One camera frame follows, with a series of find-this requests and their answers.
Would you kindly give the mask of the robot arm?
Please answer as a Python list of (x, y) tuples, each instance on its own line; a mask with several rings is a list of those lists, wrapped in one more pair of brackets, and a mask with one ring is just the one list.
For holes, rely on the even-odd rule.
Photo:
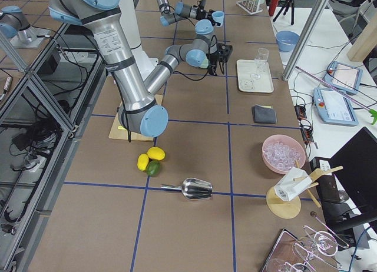
[(183, 19), (196, 19), (196, 36), (185, 45), (172, 45), (152, 72), (143, 78), (126, 39), (121, 16), (121, 0), (49, 0), (50, 16), (68, 24), (89, 29), (97, 43), (107, 71), (113, 76), (122, 99), (118, 119), (128, 132), (158, 137), (168, 124), (168, 112), (155, 99), (157, 91), (167, 82), (181, 62), (192, 67), (207, 64), (207, 72), (216, 74), (219, 62), (227, 61), (221, 52), (214, 29), (221, 27), (224, 12), (206, 11), (205, 0), (189, 6), (182, 2), (171, 6), (168, 0), (157, 0), (160, 21), (167, 26)]
[(196, 5), (178, 2), (175, 6), (172, 6), (168, 0), (156, 1), (161, 13), (160, 22), (163, 26), (168, 26), (185, 19), (196, 19), (198, 21), (207, 19), (213, 26), (220, 25), (220, 23), (214, 19), (215, 11), (205, 10), (206, 0), (199, 0)]

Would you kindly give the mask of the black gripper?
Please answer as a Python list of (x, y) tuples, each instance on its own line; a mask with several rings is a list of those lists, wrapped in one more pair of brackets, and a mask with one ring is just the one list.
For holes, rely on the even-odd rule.
[(209, 11), (202, 10), (202, 19), (208, 19), (209, 21), (213, 21), (212, 13), (214, 11), (210, 9)]
[(208, 73), (210, 75), (217, 75), (217, 63), (219, 63), (220, 71), (224, 75), (224, 64), (228, 62), (233, 52), (233, 46), (221, 42), (218, 42), (216, 45), (214, 51), (210, 50)]

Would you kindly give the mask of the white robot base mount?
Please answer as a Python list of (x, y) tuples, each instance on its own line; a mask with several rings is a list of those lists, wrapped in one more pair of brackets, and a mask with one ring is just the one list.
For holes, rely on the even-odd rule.
[(157, 58), (150, 58), (143, 50), (133, 0), (120, 0), (120, 24), (143, 80), (153, 71)]

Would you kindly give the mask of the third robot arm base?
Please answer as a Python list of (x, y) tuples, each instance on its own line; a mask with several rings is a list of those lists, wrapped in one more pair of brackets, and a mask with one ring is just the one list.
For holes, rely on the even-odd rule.
[(1, 9), (1, 34), (15, 48), (37, 49), (43, 40), (51, 38), (51, 30), (32, 26), (20, 7)]

